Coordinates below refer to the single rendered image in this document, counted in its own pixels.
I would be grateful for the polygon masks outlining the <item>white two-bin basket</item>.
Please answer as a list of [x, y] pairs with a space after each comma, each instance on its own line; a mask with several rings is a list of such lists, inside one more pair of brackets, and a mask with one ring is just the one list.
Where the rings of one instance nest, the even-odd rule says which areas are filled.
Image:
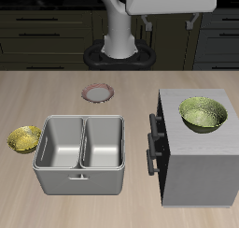
[[118, 195], [125, 168], [120, 115], [51, 115], [33, 169], [47, 195]]

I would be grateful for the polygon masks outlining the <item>green bowl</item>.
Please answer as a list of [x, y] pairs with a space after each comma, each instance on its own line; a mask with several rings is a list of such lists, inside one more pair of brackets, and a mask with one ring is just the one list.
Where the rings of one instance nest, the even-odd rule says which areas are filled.
[[228, 111], [221, 103], [201, 96], [185, 99], [178, 111], [185, 125], [198, 134], [212, 133], [228, 119]]

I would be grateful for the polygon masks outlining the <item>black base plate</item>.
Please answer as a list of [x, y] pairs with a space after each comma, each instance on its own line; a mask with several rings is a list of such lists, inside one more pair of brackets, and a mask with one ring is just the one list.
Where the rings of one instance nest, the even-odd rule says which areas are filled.
[[103, 39], [96, 39], [84, 51], [84, 63], [92, 71], [145, 71], [156, 62], [155, 51], [143, 39], [135, 40], [138, 52], [126, 59], [114, 59], [102, 53], [104, 44]]

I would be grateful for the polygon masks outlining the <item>yellow bowl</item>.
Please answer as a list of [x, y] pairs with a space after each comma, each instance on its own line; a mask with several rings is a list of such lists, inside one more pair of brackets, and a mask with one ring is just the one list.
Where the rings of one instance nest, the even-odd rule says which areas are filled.
[[26, 154], [35, 151], [41, 130], [36, 126], [22, 126], [7, 138], [8, 146], [18, 153]]

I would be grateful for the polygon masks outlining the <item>dark kitchen cupboards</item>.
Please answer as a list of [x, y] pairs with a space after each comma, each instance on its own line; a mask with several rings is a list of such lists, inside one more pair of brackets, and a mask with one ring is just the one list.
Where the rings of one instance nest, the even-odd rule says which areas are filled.
[[[156, 53], [149, 70], [239, 71], [239, 0], [200, 0], [189, 13], [131, 16], [131, 33]], [[0, 0], [0, 70], [90, 70], [84, 51], [108, 33], [102, 0]]]

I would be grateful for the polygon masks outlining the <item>small pink-rimmed plate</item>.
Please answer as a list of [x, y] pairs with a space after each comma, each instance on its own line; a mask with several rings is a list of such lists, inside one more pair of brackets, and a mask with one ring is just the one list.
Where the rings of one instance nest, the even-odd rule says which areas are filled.
[[114, 96], [114, 89], [105, 83], [94, 83], [82, 90], [81, 97], [91, 103], [104, 103]]

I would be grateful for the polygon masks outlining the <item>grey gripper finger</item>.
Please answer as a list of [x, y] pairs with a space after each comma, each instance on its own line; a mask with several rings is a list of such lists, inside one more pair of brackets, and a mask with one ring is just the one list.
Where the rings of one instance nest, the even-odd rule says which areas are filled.
[[147, 32], [151, 32], [151, 31], [152, 31], [152, 22], [150, 22], [150, 21], [147, 20], [147, 16], [148, 16], [148, 15], [142, 15], [142, 16], [141, 16], [141, 19], [142, 19], [143, 23], [144, 23], [145, 26], [146, 26], [146, 31], [147, 31]]
[[190, 17], [190, 19], [188, 21], [185, 21], [186, 23], [186, 29], [188, 31], [193, 29], [193, 24], [196, 22], [197, 18], [199, 17], [198, 13], [193, 13], [192, 16]]

